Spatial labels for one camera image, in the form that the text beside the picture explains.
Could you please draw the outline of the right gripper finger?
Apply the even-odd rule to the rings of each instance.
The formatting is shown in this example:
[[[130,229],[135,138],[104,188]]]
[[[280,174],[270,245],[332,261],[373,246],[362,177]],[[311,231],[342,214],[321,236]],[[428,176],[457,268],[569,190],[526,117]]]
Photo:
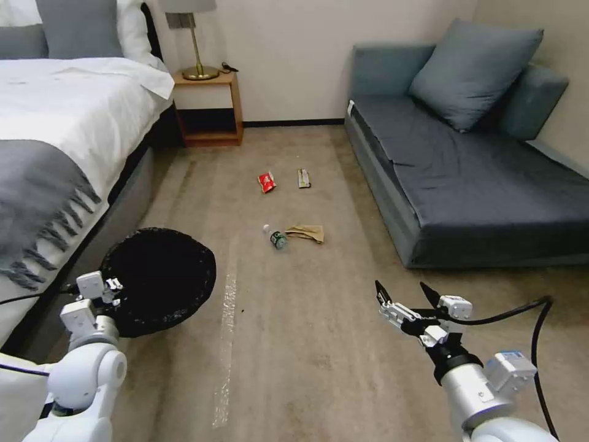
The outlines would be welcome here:
[[[422,345],[434,347],[444,344],[449,337],[447,308],[441,305],[441,295],[424,282],[419,282],[420,288],[431,305],[431,308],[419,309],[418,313],[425,321],[424,331],[420,336]]]
[[[416,313],[401,303],[393,302],[385,287],[380,281],[375,280],[376,299],[379,303],[379,311],[386,320],[397,328],[401,328],[404,322],[417,320]]]

